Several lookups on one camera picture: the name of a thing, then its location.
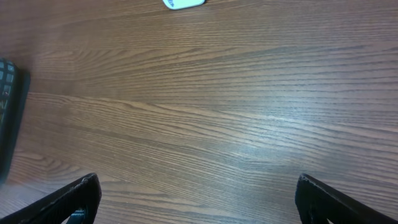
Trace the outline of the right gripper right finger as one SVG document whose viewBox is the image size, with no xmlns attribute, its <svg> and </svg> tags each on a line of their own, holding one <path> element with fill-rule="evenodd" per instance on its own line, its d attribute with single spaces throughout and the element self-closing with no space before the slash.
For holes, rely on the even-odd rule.
<svg viewBox="0 0 398 224">
<path fill-rule="evenodd" d="M 397 224 L 397 220 L 308 174 L 298 178 L 295 204 L 302 223 Z"/>
</svg>

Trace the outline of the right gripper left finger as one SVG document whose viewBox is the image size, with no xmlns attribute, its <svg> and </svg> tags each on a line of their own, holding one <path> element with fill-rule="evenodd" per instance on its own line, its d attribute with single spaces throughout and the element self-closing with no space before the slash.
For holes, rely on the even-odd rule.
<svg viewBox="0 0 398 224">
<path fill-rule="evenodd" d="M 98 176 L 90 173 L 4 218 L 1 224 L 93 224 L 101 200 Z"/>
</svg>

